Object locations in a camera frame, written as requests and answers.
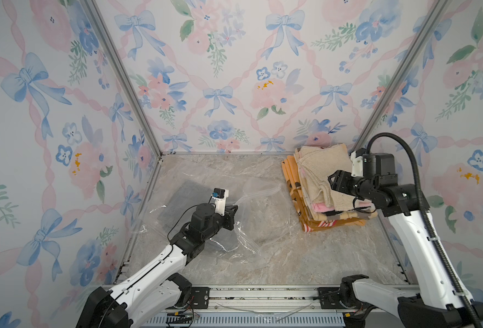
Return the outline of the cream fleece blanket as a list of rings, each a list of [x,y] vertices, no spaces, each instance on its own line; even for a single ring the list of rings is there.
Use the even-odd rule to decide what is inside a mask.
[[[303,191],[311,206],[323,204],[336,211],[353,210],[353,197],[335,191],[329,183],[329,176],[336,171],[351,172],[352,161],[345,144],[328,148],[303,146],[295,151],[295,160],[305,186]]]

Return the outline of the yellow grey checked blanket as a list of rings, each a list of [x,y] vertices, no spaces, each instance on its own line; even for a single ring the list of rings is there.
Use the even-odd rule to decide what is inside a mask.
[[[378,213],[373,211],[372,206],[363,201],[360,201],[362,207],[358,207],[358,210],[338,211],[322,203],[318,206],[319,212],[315,211],[315,206],[308,200],[304,174],[298,168],[299,158],[300,152],[295,150],[294,156],[288,156],[282,162],[282,169],[304,232],[322,231],[340,226],[364,226],[367,220],[378,217]]]

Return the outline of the pink fleece blanket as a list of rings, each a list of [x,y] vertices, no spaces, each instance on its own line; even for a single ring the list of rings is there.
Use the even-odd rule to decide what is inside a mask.
[[[333,191],[326,181],[323,183],[308,173],[302,166],[298,169],[302,188],[309,199],[310,207],[318,213],[354,210],[354,197]]]

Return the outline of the clear plastic vacuum bag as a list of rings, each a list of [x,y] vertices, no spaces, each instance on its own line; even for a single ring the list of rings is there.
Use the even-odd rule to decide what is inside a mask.
[[[168,155],[148,203],[132,255],[136,266],[147,264],[168,243],[158,224],[159,210],[187,181],[229,190],[228,204],[236,204],[234,233],[237,249],[222,251],[211,243],[194,259],[193,266],[262,266],[272,247],[289,236],[295,225],[281,162],[284,155]]]

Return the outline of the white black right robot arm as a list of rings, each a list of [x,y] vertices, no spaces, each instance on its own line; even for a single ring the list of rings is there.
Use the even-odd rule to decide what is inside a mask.
[[[399,184],[391,154],[364,150],[351,155],[352,170],[338,170],[328,181],[333,191],[370,201],[398,234],[415,272],[419,290],[404,292],[365,275],[344,277],[338,291],[342,306],[378,308],[404,327],[481,327],[483,302],[476,301],[446,254],[421,190],[419,175]]]

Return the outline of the orange cartoon print blanket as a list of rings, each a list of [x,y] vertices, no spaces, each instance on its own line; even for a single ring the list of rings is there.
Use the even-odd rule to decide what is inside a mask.
[[[295,157],[292,155],[287,156],[281,162],[281,167],[303,232],[317,232],[341,226],[364,226],[368,220],[377,217],[377,213],[368,214],[357,211],[330,211],[329,216],[313,212],[311,207],[305,202]]]

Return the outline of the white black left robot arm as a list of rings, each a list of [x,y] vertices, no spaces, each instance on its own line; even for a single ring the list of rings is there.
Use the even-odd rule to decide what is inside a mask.
[[[233,230],[237,205],[202,203],[191,220],[169,240],[148,265],[119,285],[91,292],[77,327],[141,327],[167,308],[184,308],[190,302],[192,283],[180,271],[222,229]]]

